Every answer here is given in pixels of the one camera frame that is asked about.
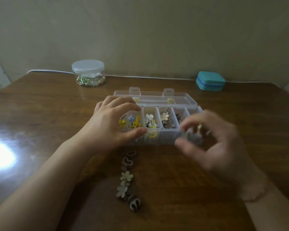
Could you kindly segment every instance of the plastic organizer box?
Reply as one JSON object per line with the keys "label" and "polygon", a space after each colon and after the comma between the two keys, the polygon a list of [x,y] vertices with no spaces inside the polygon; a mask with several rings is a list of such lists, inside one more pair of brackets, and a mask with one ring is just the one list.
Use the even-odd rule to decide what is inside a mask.
{"label": "plastic organizer box", "polygon": [[[144,136],[131,141],[127,145],[172,145],[179,134],[179,122],[182,122],[191,114],[202,112],[201,107],[187,93],[174,92],[172,88],[165,88],[163,92],[140,92],[139,87],[130,87],[129,91],[115,91],[114,96],[130,96],[141,107],[141,111],[129,111],[123,116],[140,116],[139,124],[141,124],[141,127],[146,127],[145,117],[147,114],[152,114],[156,123],[156,128],[146,127],[147,133]],[[174,124],[172,129],[166,129],[162,125],[160,112],[166,108],[169,108],[168,118]]]}

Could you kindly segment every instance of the open transparent lid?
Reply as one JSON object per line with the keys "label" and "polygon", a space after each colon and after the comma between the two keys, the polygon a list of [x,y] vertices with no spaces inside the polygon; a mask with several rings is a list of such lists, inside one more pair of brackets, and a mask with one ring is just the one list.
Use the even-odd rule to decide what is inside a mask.
{"label": "open transparent lid", "polygon": [[114,96],[130,96],[139,106],[197,106],[197,102],[187,93],[174,92],[173,88],[165,88],[164,91],[159,92],[140,91],[139,87],[130,87],[128,91],[115,91]]}

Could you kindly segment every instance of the teal box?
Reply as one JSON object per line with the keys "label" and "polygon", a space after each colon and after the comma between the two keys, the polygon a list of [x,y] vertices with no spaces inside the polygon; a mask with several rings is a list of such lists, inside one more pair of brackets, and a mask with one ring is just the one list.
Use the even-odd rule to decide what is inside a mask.
{"label": "teal box", "polygon": [[196,79],[198,87],[205,91],[221,91],[225,82],[219,73],[206,71],[200,71]]}

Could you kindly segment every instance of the jar lid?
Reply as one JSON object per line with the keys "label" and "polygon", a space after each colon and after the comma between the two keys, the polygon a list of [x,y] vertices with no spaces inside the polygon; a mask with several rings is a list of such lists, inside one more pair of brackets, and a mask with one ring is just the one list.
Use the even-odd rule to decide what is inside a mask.
{"label": "jar lid", "polygon": [[75,73],[99,73],[104,69],[104,63],[98,60],[82,60],[72,64]]}

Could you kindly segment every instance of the blue stripe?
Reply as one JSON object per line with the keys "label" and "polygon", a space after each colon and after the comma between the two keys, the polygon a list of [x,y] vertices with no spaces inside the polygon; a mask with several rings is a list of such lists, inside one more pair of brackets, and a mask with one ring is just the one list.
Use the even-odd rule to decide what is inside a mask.
{"label": "blue stripe", "polygon": [[203,83],[201,81],[201,79],[199,78],[199,76],[197,77],[198,81],[201,83],[201,85],[207,86],[207,87],[223,87],[224,85],[217,85],[217,84],[207,84],[207,83]]}

